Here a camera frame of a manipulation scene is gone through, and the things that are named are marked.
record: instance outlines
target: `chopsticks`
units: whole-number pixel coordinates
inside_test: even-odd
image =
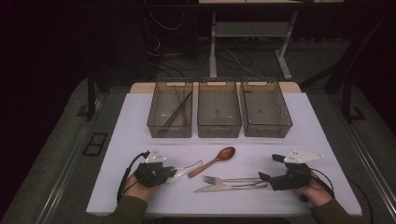
[[[174,86],[174,88],[175,88],[175,92],[176,92],[178,103],[181,105],[181,100],[180,100],[180,97],[178,96],[178,91],[177,91],[176,86]],[[183,105],[181,109],[182,109],[182,112],[183,112],[183,124],[184,125],[188,125],[189,124],[189,120],[187,119],[186,106]]]
[[[165,122],[165,124],[163,125],[163,127],[168,127],[169,125],[171,125],[171,123],[175,120],[175,118],[177,117],[178,112],[180,112],[181,108],[183,108],[184,104],[187,103],[187,101],[189,100],[190,96],[192,95],[192,91],[187,94],[186,98],[184,98],[184,100],[181,102],[181,104],[177,107],[177,109],[175,110],[175,112],[171,115],[171,117],[169,117],[169,119]]]

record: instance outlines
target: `human hand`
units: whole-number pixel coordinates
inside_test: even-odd
[[[314,172],[311,172],[311,175],[318,178]],[[332,199],[332,195],[314,179],[311,179],[308,186],[295,189],[294,193],[299,197],[304,195],[314,207],[322,206]]]
[[[134,196],[136,198],[148,201],[149,197],[159,188],[155,186],[148,188],[140,184],[134,175],[130,175],[126,180],[122,196]]]

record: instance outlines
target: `table knife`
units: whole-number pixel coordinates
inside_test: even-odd
[[[225,184],[219,185],[211,185],[207,187],[203,187],[201,189],[197,189],[194,192],[209,192],[209,191],[221,191],[221,190],[229,190],[229,189],[261,189],[267,187],[268,183],[265,181],[249,184],[249,185],[237,185],[237,186],[229,186]]]

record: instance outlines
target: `dark background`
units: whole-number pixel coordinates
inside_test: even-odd
[[[353,9],[301,10],[293,38],[356,38],[387,12],[392,1],[357,2],[359,6]],[[89,69],[95,73],[100,91],[152,79],[145,50],[148,32],[143,35],[142,26],[145,12],[72,6],[68,1],[50,0],[0,3],[0,217]],[[271,12],[265,15],[271,18]],[[163,33],[169,46],[175,45],[173,41],[180,50],[193,54],[194,38],[209,32],[209,17],[210,12],[189,12],[187,25],[178,35],[152,26],[150,32]],[[395,19],[386,17],[351,73],[396,133],[394,27]]]

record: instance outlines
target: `wooden spoon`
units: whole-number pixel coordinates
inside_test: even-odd
[[[207,164],[201,166],[200,168],[190,172],[188,174],[188,177],[189,178],[195,177],[196,175],[198,175],[199,173],[204,171],[207,167],[209,167],[210,165],[212,165],[216,161],[227,161],[227,160],[229,160],[233,156],[233,154],[235,154],[235,148],[234,147],[225,147],[224,149],[222,149],[219,152],[218,156],[213,161],[210,161]]]

